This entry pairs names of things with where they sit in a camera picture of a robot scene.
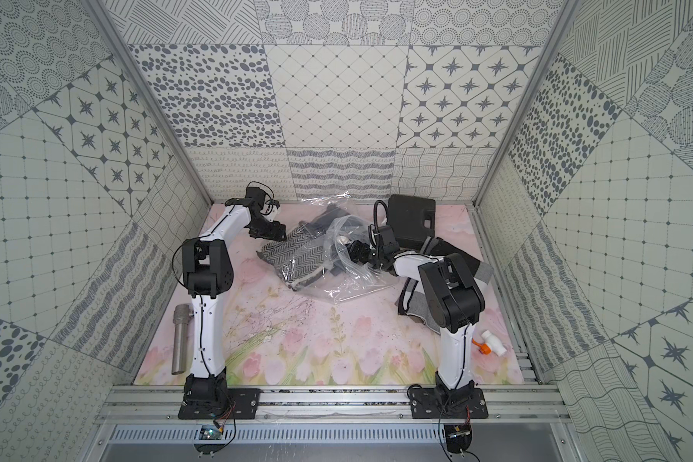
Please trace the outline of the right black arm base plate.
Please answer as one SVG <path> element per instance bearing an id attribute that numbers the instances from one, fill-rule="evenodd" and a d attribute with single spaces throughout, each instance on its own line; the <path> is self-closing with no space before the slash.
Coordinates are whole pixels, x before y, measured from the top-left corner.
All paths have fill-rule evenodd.
<path id="1" fill-rule="evenodd" d="M 416 420 L 487 419 L 489 412 L 483 390 L 471 380 L 464 387 L 450 390 L 444 385 L 411 385 L 406 390 L 411 415 Z"/>

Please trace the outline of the black white checkered blanket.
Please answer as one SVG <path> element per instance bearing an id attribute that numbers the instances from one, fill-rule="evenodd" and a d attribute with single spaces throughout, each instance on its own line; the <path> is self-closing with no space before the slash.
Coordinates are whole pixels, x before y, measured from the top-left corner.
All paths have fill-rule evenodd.
<path id="1" fill-rule="evenodd" d="M 396 275 L 407 279 L 398 313 L 419 318 L 435 332 L 455 334 L 478 323 L 493 268 L 441 238 L 428 239 L 425 250 L 430 254 L 404 252 L 396 258 Z"/>

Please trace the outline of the clear plastic vacuum bag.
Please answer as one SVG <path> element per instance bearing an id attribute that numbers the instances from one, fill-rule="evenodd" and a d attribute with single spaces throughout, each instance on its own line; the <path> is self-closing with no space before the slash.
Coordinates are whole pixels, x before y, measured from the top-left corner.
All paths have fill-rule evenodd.
<path id="1" fill-rule="evenodd" d="M 257 255 L 285 286 L 304 296 L 341 303 L 398 284 L 398 277 L 372 263 L 371 223 L 347 192 L 309 198 L 317 215 L 299 221 L 283 242 L 265 244 Z"/>

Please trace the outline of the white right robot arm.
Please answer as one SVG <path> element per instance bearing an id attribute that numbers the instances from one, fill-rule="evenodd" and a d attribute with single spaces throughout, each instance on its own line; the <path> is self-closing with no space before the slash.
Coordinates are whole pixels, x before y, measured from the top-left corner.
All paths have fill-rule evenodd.
<path id="1" fill-rule="evenodd" d="M 407 315 L 419 304 L 439 330 L 441 361 L 435 393 L 440 403 L 469 402 L 477 396 L 471 346 L 475 327 L 485 310 L 485 292 L 492 268 L 461 248 L 437 238 L 428 228 L 420 249 L 405 248 L 398 233 L 414 234 L 422 221 L 434 221 L 429 199 L 391 196 L 373 204 L 369 244 L 351 244 L 350 258 L 378 271 L 407 280 L 398 306 Z"/>

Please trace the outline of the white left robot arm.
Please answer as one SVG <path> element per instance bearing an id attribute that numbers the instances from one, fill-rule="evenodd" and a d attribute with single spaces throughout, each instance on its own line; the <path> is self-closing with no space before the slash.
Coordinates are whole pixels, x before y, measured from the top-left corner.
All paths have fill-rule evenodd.
<path id="1" fill-rule="evenodd" d="M 223 215 L 178 248 L 182 263 L 179 284 L 192 297 L 194 309 L 194 359 L 184 386 L 182 413 L 219 416 L 233 406 L 219 345 L 226 293 L 235 278 L 229 248 L 245 229 L 254 239 L 285 241 L 286 226 L 275 220 L 278 210 L 273 191 L 251 181 L 242 198 L 227 200 Z"/>

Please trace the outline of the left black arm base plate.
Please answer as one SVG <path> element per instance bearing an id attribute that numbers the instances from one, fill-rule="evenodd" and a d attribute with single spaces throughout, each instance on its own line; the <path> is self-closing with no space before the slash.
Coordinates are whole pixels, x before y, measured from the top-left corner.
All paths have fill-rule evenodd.
<path id="1" fill-rule="evenodd" d="M 207 378 L 189 375 L 178 419 L 213 420 L 228 416 L 236 420 L 254 420 L 261 394 L 258 388 L 229 388 L 225 373 Z"/>

